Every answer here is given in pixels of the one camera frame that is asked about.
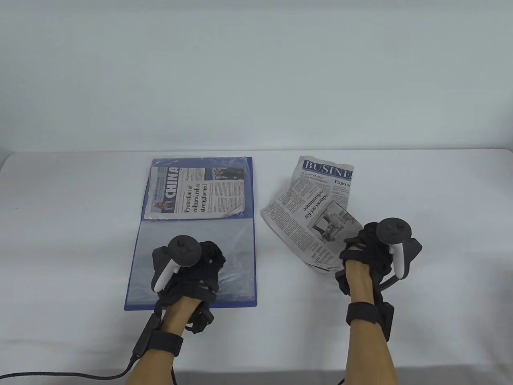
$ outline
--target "white tablecloth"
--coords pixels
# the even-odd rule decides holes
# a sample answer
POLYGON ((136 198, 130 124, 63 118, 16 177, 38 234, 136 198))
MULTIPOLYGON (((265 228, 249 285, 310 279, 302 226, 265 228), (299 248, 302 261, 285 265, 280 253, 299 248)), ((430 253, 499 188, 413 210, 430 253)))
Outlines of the white tablecloth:
MULTIPOLYGON (((507 150, 16 153, 0 172, 0 373, 126 365, 149 316, 123 310, 143 193, 151 159, 167 155, 254 161, 258 306, 214 310, 204 333, 186 336, 178 372, 296 373, 331 383, 308 373, 344 369, 349 299, 258 214, 299 155, 354 165, 349 211, 362 223, 401 217, 424 246, 408 278, 384 293, 396 307, 389 346, 398 368, 513 362, 507 150)), ((509 368, 493 379, 511 376, 509 368)))

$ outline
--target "cable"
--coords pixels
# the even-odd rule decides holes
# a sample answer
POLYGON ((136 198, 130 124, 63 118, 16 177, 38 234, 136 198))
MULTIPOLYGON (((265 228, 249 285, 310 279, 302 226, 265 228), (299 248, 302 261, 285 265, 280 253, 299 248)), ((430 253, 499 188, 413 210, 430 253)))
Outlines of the cable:
POLYGON ((19 372, 19 373, 9 373, 4 374, 0 376, 0 380, 3 380, 5 378, 12 378, 12 377, 26 377, 26 376, 52 376, 52 377, 82 377, 82 378, 89 378, 91 380, 115 380, 116 378, 121 378, 125 374, 128 373, 130 369, 132 369, 132 366, 135 364, 135 362, 139 358, 136 356, 132 356, 130 358, 130 362, 128 363, 128 366, 123 372, 116 374, 115 376, 95 376, 93 374, 86 374, 86 373, 76 373, 76 372, 19 372))
POLYGON ((174 376, 174 369, 171 368, 171 379, 173 380, 173 385, 178 385, 176 382, 176 377, 174 376))

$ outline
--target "flat newspaper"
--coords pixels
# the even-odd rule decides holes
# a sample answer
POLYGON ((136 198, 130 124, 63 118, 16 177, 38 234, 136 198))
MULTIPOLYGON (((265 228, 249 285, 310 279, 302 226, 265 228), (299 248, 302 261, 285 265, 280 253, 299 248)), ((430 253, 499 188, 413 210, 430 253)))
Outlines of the flat newspaper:
POLYGON ((152 165, 144 219, 224 218, 244 211, 244 169, 177 167, 179 161, 152 165))
POLYGON ((301 156, 292 174, 292 182, 299 177, 307 177, 320 187, 343 208, 347 208, 353 166, 337 164, 311 156, 301 156))
POLYGON ((305 176, 296 179, 261 215, 303 262, 327 274, 342 269, 339 254, 346 246, 344 239, 362 229, 335 195, 305 176))

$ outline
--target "forearm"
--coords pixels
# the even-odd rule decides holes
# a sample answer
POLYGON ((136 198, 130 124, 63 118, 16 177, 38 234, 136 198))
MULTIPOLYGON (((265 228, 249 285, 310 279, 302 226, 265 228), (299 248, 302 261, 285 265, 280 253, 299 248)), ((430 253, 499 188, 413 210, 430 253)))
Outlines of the forearm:
MULTIPOLYGON (((161 330, 181 336, 191 314, 201 301, 183 297, 164 316, 161 330)), ((169 385, 174 356, 161 350, 148 350, 128 377, 127 385, 169 385)))
MULTIPOLYGON (((374 304, 369 266, 346 262, 351 302, 374 304)), ((348 385, 396 385, 397 374, 385 336, 378 323, 355 319, 351 323, 346 365, 348 385)))

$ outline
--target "wrist strap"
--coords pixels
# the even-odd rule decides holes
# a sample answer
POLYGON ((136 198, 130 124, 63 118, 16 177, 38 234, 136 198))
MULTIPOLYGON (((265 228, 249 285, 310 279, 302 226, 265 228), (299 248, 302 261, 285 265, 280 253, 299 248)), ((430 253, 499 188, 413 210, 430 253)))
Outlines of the wrist strap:
POLYGON ((381 316, 377 306, 368 302, 353 302, 347 307, 346 322, 351 326, 354 319, 361 319, 372 323, 380 323, 381 316))
POLYGON ((182 348, 182 342, 184 342, 184 339, 176 334, 166 333, 162 330, 153 330, 151 332, 147 350, 162 350, 178 357, 180 349, 182 348))

